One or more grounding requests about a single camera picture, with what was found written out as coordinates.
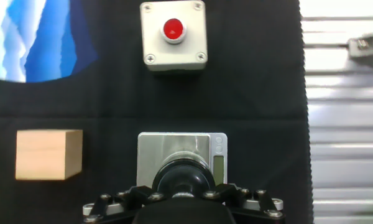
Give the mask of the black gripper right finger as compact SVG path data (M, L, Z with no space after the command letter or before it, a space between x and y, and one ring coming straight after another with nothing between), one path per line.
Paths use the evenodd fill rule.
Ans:
M233 223L283 224L283 202L263 189L251 191L236 184L219 184L203 192L201 198L218 203Z

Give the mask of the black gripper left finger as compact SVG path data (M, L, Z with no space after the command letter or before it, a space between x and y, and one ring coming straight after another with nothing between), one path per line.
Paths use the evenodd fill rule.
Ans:
M83 206L82 224L131 224L145 206L165 200L165 194L147 186L101 194L94 203Z

